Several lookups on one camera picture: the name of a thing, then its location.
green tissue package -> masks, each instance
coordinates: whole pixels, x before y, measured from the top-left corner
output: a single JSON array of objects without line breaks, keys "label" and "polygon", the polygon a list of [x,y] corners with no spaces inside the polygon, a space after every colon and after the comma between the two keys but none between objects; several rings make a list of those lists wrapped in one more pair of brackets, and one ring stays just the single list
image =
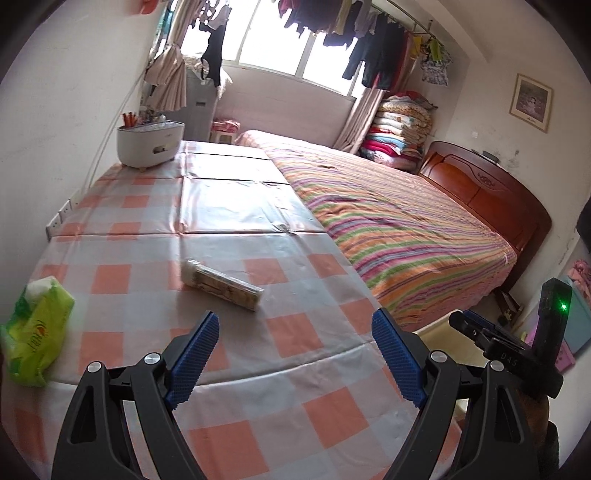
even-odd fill
[{"label": "green tissue package", "polygon": [[28,387],[44,387],[43,372],[57,358],[74,298],[55,277],[29,283],[14,312],[2,326],[4,355],[12,379]]}]

colorful striped blanket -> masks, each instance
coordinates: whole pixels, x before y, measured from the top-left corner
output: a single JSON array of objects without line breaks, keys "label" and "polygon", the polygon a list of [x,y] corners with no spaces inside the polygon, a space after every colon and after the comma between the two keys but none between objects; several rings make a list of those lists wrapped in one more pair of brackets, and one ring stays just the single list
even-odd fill
[{"label": "colorful striped blanket", "polygon": [[500,286],[514,250],[419,176],[291,138],[248,131],[406,330],[467,309]]}]

framed picture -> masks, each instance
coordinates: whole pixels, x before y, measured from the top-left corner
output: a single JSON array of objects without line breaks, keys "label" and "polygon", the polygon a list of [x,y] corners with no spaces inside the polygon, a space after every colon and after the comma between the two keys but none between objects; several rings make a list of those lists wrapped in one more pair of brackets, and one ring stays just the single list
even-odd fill
[{"label": "framed picture", "polygon": [[520,73],[509,113],[547,132],[553,97],[552,88]]}]

plastic table cover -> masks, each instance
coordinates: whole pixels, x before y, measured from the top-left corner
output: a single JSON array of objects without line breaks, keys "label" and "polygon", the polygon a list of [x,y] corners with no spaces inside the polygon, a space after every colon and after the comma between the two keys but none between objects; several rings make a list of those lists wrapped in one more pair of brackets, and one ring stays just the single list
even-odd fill
[{"label": "plastic table cover", "polygon": [[[213,310],[220,341],[174,412],[208,478],[381,480],[417,410],[373,342],[379,304],[263,152],[209,147],[185,142],[143,173],[113,166],[51,240],[31,279],[55,275],[76,305],[45,388],[5,374],[6,431],[48,479],[88,363],[135,364]],[[264,288],[258,311],[184,286],[187,257]],[[143,474],[157,479],[125,409]],[[434,477],[459,435],[452,424]]]}]

bed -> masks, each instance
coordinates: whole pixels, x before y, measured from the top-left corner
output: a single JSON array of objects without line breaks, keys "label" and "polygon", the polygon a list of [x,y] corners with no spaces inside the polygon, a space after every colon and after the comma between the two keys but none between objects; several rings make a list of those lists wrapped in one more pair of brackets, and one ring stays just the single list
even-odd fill
[{"label": "bed", "polygon": [[456,145],[434,142],[413,176],[264,132],[238,144],[265,151],[407,330],[509,291],[550,230],[531,192]]}]

